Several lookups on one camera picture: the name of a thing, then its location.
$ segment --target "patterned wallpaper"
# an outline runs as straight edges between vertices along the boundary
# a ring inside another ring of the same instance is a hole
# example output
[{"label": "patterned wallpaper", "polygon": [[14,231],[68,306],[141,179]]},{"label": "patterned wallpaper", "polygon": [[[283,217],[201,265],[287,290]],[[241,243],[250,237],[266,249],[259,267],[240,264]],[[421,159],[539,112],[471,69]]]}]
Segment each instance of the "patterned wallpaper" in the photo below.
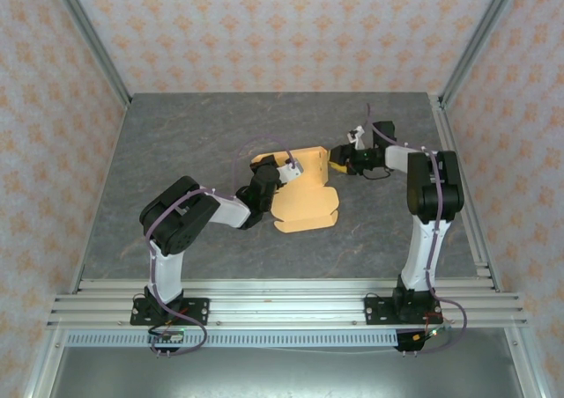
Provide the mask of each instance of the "patterned wallpaper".
[{"label": "patterned wallpaper", "polygon": [[440,93],[491,0],[81,0],[134,92]]},{"label": "patterned wallpaper", "polygon": [[59,0],[0,0],[0,396],[67,291],[122,117]]},{"label": "patterned wallpaper", "polygon": [[514,0],[449,118],[502,283],[564,390],[564,0]]}]

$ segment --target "gray mat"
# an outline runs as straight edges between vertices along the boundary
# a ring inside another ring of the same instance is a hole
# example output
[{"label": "gray mat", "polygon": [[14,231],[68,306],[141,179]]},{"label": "gray mat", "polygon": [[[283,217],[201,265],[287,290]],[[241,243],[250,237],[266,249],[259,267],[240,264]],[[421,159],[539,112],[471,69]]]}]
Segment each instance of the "gray mat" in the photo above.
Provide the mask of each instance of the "gray mat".
[{"label": "gray mat", "polygon": [[[260,134],[291,149],[346,143],[346,132],[373,118],[392,120],[400,140],[440,148],[424,93],[137,94],[126,115],[86,252],[83,278],[143,278],[148,253],[139,212],[182,175],[231,191],[231,161],[241,144]],[[366,135],[371,144],[372,136]],[[242,186],[256,154],[279,151],[268,140],[251,144],[238,165]],[[185,254],[185,278],[395,277],[412,235],[405,175],[367,181],[330,170],[339,195],[334,227],[284,234],[269,215],[248,231],[207,225]],[[475,276],[458,216],[444,241],[437,276]]]}]

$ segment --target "metal bar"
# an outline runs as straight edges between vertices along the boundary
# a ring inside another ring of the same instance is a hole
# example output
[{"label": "metal bar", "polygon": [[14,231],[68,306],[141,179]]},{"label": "metal bar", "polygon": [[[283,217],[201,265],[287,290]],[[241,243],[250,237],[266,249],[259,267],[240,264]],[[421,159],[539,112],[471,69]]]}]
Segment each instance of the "metal bar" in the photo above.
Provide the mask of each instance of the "metal bar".
[{"label": "metal bar", "polygon": [[58,328],[52,332],[47,331],[47,337],[43,344],[44,348],[38,357],[36,366],[33,368],[32,378],[24,395],[26,398],[51,396],[56,374],[63,357],[66,338],[67,331],[65,329]]},{"label": "metal bar", "polygon": [[[456,296],[469,326],[507,327],[526,323],[517,294],[493,290],[491,279],[439,280],[437,291]],[[83,281],[76,295],[58,296],[48,323],[65,328],[131,328],[131,299],[145,281]],[[184,283],[186,296],[211,299],[211,328],[366,328],[363,298],[369,291],[390,296],[395,280],[215,280]],[[462,315],[445,304],[443,313],[461,325]],[[405,328],[406,325],[386,328]]]},{"label": "metal bar", "polygon": [[[437,290],[440,294],[441,291],[445,292],[442,294],[445,298],[455,299],[458,297],[463,297],[466,299],[520,299],[519,295],[514,292],[498,292],[493,294],[492,289],[457,289],[457,290]],[[375,292],[381,297],[390,297],[391,289],[375,289],[371,292]],[[126,299],[131,302],[131,298],[133,297],[134,293],[139,293],[139,291],[118,291],[118,292],[102,292],[102,293],[94,293],[94,292],[80,292],[76,295],[57,295],[56,302],[65,301],[65,302],[73,302],[73,301],[84,301],[84,302],[93,302],[94,300],[99,300],[100,302],[112,302],[116,299]],[[194,298],[205,298],[205,295],[209,295],[209,292],[205,292],[203,290],[199,290],[196,293],[194,291],[185,292],[186,294],[189,293],[191,297]],[[303,299],[307,297],[310,300],[320,300],[320,299],[332,299],[335,301],[343,300],[343,299],[361,299],[364,298],[366,295],[365,291],[346,291],[343,293],[336,293],[330,291],[312,291],[311,293],[305,294],[302,293],[287,293],[282,294],[280,292],[273,292],[270,294],[271,299],[276,299],[277,301],[288,301],[292,299]],[[217,291],[213,293],[213,298],[216,300],[239,300],[241,294],[238,292],[225,292],[225,291]],[[252,293],[251,291],[245,293],[245,300],[252,301],[252,300],[260,300],[264,301],[264,295],[258,293]]]},{"label": "metal bar", "polygon": [[[155,340],[157,344],[193,346],[202,339],[198,331],[183,332],[182,339]],[[110,329],[73,329],[66,347],[146,348],[154,338],[146,331]],[[210,330],[206,348],[329,348],[329,347],[393,347],[397,345],[395,329],[371,328],[351,332],[339,330]]]},{"label": "metal bar", "polygon": [[[104,172],[104,179],[102,181],[102,188],[100,188],[100,192],[98,193],[98,198],[96,199],[96,207],[95,208],[98,209],[98,210],[100,209],[100,203],[102,201],[104,189],[106,188],[106,180],[108,179],[109,170],[112,166],[112,161],[114,160],[115,149],[117,148],[118,140],[120,138],[120,135],[122,134],[123,123],[125,122],[125,115],[127,114],[127,111],[129,110],[129,108],[130,108],[130,104],[128,103],[125,106],[125,109],[123,110],[122,120],[120,121],[120,126],[117,129],[117,133],[115,134],[114,148],[110,152],[110,158],[108,160],[108,164],[106,165],[106,171]],[[84,246],[81,250],[82,252],[80,253],[80,259],[78,261],[77,267],[75,268],[74,274],[72,276],[72,280],[70,281],[69,291],[70,291],[70,293],[73,293],[73,294],[78,291],[80,281],[82,280],[82,273],[84,272],[84,269],[85,269],[86,250],[88,249],[88,244],[90,242],[92,230],[94,228],[94,222],[96,221],[97,216],[98,215],[95,215],[92,218],[92,220],[90,221],[90,224],[88,226],[88,237],[87,237],[88,240],[85,241],[85,243],[84,243]]]},{"label": "metal bar", "polygon": [[536,341],[531,329],[505,328],[505,335],[524,398],[553,396],[538,361]]},{"label": "metal bar", "polygon": [[488,268],[476,268],[476,271],[479,277],[490,277],[492,275]]},{"label": "metal bar", "polygon": [[33,369],[27,382],[26,391],[24,392],[24,398],[33,398],[34,396],[38,396],[37,391],[39,390],[38,386],[40,384],[40,378],[47,363],[49,345],[51,344],[54,334],[55,331],[53,330],[46,330],[44,332],[43,342],[41,343],[35,363],[33,364]]},{"label": "metal bar", "polygon": [[[265,302],[264,299],[257,300],[253,299],[252,301],[241,300],[241,301],[234,301],[230,300],[223,300],[223,299],[213,299],[213,312],[228,312],[228,311],[237,311],[237,312],[244,312],[244,311],[252,311],[252,312],[270,312],[273,311],[272,308],[275,306],[276,312],[283,312],[288,310],[294,310],[296,305],[298,305],[303,298],[296,298],[294,300],[278,300],[273,299]],[[316,311],[339,311],[339,310],[349,310],[351,306],[357,306],[358,302],[360,302],[362,298],[357,298],[356,300],[352,299],[341,299],[339,301],[336,300],[311,300],[308,299],[307,302],[300,304],[301,311],[310,310],[312,312]],[[508,308],[511,306],[512,308],[515,307],[523,307],[523,302],[521,300],[515,299],[497,299],[494,298],[483,298],[483,299],[465,299],[464,300],[464,308],[466,310],[472,308]],[[87,300],[87,301],[78,301],[78,300],[71,300],[71,301],[56,301],[53,305],[53,312],[76,312],[85,309],[90,309],[92,311],[121,311],[121,312],[129,312],[132,308],[131,298],[119,298],[114,299],[111,301],[107,300]],[[449,303],[445,303],[442,305],[442,308],[452,308],[455,309],[456,306],[453,306]]]},{"label": "metal bar", "polygon": [[[439,136],[442,138],[444,145],[446,145],[449,150],[458,152],[459,148],[457,147],[456,139],[452,132],[452,128],[450,127],[446,111],[438,106],[436,97],[430,97],[430,100],[437,129],[439,130]],[[468,187],[468,181],[464,175],[463,166],[460,166],[460,179],[462,180],[464,190],[464,208],[462,209],[462,215],[472,253],[477,254],[477,259],[479,261],[487,262],[494,288],[500,291],[502,290],[502,285],[499,270],[491,258],[486,237],[482,232],[478,212],[476,211],[476,206],[474,205],[474,200]]]},{"label": "metal bar", "polygon": [[92,51],[96,61],[100,65],[100,68],[104,72],[104,75],[108,79],[112,89],[114,90],[117,98],[127,106],[131,103],[131,96],[127,91],[127,87],[122,81],[119,72],[114,66],[112,59],[102,44],[100,37],[94,30],[93,24],[86,15],[85,9],[80,4],[79,0],[62,0],[67,7],[69,13],[71,14],[74,22],[77,25],[78,30],[82,34],[83,38],[88,44],[88,47]]},{"label": "metal bar", "polygon": [[[363,290],[366,292],[374,289],[383,288],[391,289],[396,286],[396,279],[269,279],[269,280],[230,280],[230,279],[194,279],[183,281],[182,287],[188,291],[199,290],[226,290],[226,291],[305,291],[306,293],[314,291],[331,291],[342,292],[345,290]],[[142,291],[147,285],[146,280],[128,280],[128,281],[108,281],[108,280],[83,280],[80,283],[80,292],[88,291],[110,292],[115,291]],[[439,278],[436,280],[436,288],[438,290],[447,290],[448,288],[493,288],[494,284],[491,279],[484,278]]]},{"label": "metal bar", "polygon": [[[458,149],[454,143],[453,138],[451,137],[451,133],[448,132],[444,128],[443,119],[445,111],[441,108],[441,103],[439,103],[439,98],[437,96],[429,96],[429,102],[431,103],[431,109],[433,111],[434,117],[434,124],[437,127],[437,131],[439,132],[439,138],[441,139],[441,145],[444,150],[452,150],[458,153]],[[460,166],[460,173],[463,176],[464,169]],[[475,229],[472,225],[469,206],[471,206],[471,197],[469,197],[467,189],[464,190],[465,195],[465,203],[462,211],[460,212],[464,224],[464,230],[466,231],[466,236],[468,238],[468,242],[470,244],[470,250],[472,253],[472,258],[474,260],[474,264],[487,264],[487,261],[484,260],[484,257],[479,251],[478,241],[475,236]]]},{"label": "metal bar", "polygon": [[466,75],[470,72],[470,68],[476,57],[478,56],[480,50],[486,44],[487,37],[490,32],[493,31],[495,23],[499,20],[499,17],[509,0],[492,0],[488,6],[486,13],[480,20],[476,31],[472,35],[468,46],[463,52],[458,64],[455,67],[454,72],[450,76],[450,79],[444,89],[441,96],[441,104],[443,108],[447,108],[450,103],[454,101],[454,97],[458,91],[458,88],[464,81]]}]

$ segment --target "mounting plate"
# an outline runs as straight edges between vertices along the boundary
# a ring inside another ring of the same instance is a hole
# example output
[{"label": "mounting plate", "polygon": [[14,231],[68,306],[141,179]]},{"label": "mounting plate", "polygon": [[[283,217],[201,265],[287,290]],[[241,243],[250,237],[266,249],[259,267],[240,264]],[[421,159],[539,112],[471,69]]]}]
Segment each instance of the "mounting plate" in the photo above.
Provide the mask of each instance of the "mounting plate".
[{"label": "mounting plate", "polygon": [[[186,309],[183,314],[192,319],[196,319],[203,325],[208,323],[210,312],[210,300],[208,298],[182,298],[180,305],[175,306],[180,312]],[[155,306],[150,299],[139,297],[133,300],[130,324],[133,326],[155,326],[164,324],[169,320],[168,313],[163,314],[164,310]],[[175,326],[191,325],[189,321],[179,319],[172,323]]]},{"label": "mounting plate", "polygon": [[424,325],[440,325],[442,324],[442,316],[421,317],[421,321],[405,321],[399,318],[394,299],[392,297],[365,297],[364,298],[364,316],[367,325],[399,325],[399,324],[420,324]]}]

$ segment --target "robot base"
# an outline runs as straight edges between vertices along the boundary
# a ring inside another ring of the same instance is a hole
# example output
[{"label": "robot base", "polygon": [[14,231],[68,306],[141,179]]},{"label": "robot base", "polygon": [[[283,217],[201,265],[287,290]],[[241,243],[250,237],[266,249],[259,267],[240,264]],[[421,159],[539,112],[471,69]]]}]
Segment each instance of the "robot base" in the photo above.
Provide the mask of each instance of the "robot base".
[{"label": "robot base", "polygon": [[407,290],[401,275],[391,297],[364,298],[364,314],[367,325],[440,325],[440,303],[429,291]]},{"label": "robot base", "polygon": [[[133,300],[130,324],[132,326],[158,326],[173,320],[175,326],[191,325],[184,319],[176,320],[175,317],[159,306],[155,297],[145,287],[145,296]],[[167,303],[168,308],[182,313],[192,319],[196,319],[203,325],[207,325],[208,313],[210,312],[210,300],[208,298],[184,298],[181,293],[178,297]]]}]

